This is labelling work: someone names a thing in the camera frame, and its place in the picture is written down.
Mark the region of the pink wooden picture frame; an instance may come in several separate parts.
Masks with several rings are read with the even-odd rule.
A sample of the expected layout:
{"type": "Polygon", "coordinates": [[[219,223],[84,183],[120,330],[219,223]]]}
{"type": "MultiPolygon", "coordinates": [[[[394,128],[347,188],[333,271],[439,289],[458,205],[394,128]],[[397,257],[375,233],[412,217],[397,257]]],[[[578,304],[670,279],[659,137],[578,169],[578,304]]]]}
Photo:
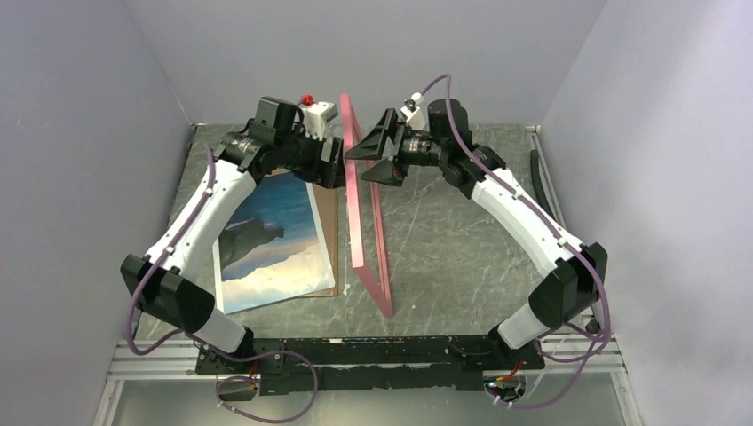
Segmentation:
{"type": "Polygon", "coordinates": [[[381,314],[394,316],[391,280],[384,237],[380,190],[375,183],[369,185],[369,198],[361,196],[361,183],[355,160],[344,160],[345,196],[351,267],[360,279],[381,314]],[[376,262],[367,260],[364,226],[371,225],[374,234],[376,262]]]}

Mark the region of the sea and cloud photo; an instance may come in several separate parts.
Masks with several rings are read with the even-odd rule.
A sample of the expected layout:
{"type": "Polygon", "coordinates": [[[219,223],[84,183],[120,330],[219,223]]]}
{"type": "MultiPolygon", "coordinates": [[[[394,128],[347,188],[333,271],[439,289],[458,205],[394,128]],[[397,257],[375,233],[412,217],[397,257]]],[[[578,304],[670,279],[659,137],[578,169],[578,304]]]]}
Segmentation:
{"type": "Polygon", "coordinates": [[[298,249],[285,241],[284,225],[291,217],[283,211],[290,205],[282,193],[286,173],[290,172],[265,177],[236,209],[214,245],[216,298],[226,314],[299,298],[293,288],[296,261],[292,258],[298,249]]]}

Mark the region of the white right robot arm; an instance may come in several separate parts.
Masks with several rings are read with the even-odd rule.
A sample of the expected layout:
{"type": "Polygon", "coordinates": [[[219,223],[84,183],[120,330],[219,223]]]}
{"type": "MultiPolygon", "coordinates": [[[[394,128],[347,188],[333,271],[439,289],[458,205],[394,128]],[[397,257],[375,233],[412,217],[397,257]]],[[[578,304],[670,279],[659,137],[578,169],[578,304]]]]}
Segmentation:
{"type": "Polygon", "coordinates": [[[372,131],[345,150],[345,158],[372,161],[362,179],[389,186],[402,185],[412,166],[438,168],[528,254],[543,279],[518,310],[490,331],[488,356],[497,367],[512,367],[523,347],[598,301],[606,251],[570,234],[525,191],[493,149],[473,143],[467,112],[458,100],[431,102],[427,128],[386,109],[372,131]]]}

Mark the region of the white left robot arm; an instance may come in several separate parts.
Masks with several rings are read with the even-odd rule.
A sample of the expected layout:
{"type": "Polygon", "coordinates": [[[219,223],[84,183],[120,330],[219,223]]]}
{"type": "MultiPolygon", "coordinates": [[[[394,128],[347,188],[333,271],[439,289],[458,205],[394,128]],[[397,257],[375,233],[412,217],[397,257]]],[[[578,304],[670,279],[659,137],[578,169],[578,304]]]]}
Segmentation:
{"type": "Polygon", "coordinates": [[[131,295],[124,328],[133,353],[148,353],[133,342],[134,315],[144,312],[211,347],[231,372],[252,365],[253,332],[197,285],[197,269],[235,210],[272,172],[287,170],[327,189],[344,186],[344,143],[331,130],[337,115],[333,102],[264,96],[242,130],[205,147],[205,172],[178,217],[145,254],[121,263],[131,295]]]}

